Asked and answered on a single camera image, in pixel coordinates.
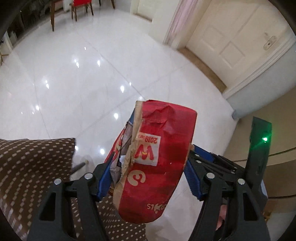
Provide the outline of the person's right hand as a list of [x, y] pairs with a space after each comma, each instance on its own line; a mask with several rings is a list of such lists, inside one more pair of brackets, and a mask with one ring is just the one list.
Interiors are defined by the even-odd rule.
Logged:
[[227, 205], [226, 204], [223, 204], [220, 207], [219, 217], [218, 217], [218, 221], [217, 221], [216, 230], [218, 230], [221, 227], [223, 221], [226, 218], [226, 214], [227, 214]]

